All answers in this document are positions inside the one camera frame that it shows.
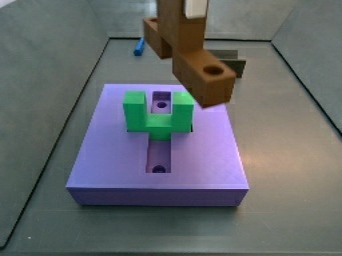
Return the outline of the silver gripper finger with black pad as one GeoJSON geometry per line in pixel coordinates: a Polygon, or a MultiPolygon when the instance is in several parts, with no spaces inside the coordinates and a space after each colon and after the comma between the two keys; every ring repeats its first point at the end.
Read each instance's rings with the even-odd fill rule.
{"type": "Polygon", "coordinates": [[[188,19],[204,18],[208,0],[184,0],[184,15],[188,19]]]}

